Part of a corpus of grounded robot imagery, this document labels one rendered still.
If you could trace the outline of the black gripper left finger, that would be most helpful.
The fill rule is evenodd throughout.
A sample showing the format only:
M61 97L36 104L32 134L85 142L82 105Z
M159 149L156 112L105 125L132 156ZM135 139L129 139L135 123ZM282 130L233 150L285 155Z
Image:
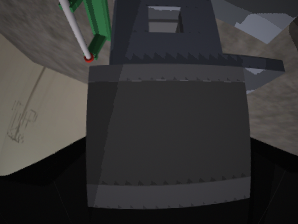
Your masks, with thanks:
M89 224L85 140L0 176L0 224Z

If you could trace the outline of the grey pin with red head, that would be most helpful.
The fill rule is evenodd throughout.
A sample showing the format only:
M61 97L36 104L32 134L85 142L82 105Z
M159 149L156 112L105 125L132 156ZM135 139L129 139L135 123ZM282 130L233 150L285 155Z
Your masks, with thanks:
M76 35L78 44L81 45L81 49L85 53L84 55L85 61L88 61L88 63L90 63L90 61L93 61L93 53L89 52L88 45L86 45L84 41L85 39L81 35L80 27L77 26L76 16L74 16L73 12L69 11L71 10L71 8L69 8L69 4L71 3L69 3L69 0L59 0L59 2L61 4L61 7L63 7L65 15L67 15L65 16L65 18L68 19L69 26L72 26L71 28L73 30L73 34Z

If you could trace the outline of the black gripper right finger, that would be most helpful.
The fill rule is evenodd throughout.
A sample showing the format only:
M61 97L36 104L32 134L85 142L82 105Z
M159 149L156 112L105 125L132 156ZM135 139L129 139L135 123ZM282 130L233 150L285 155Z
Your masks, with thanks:
M298 155L250 137L247 224L298 224Z

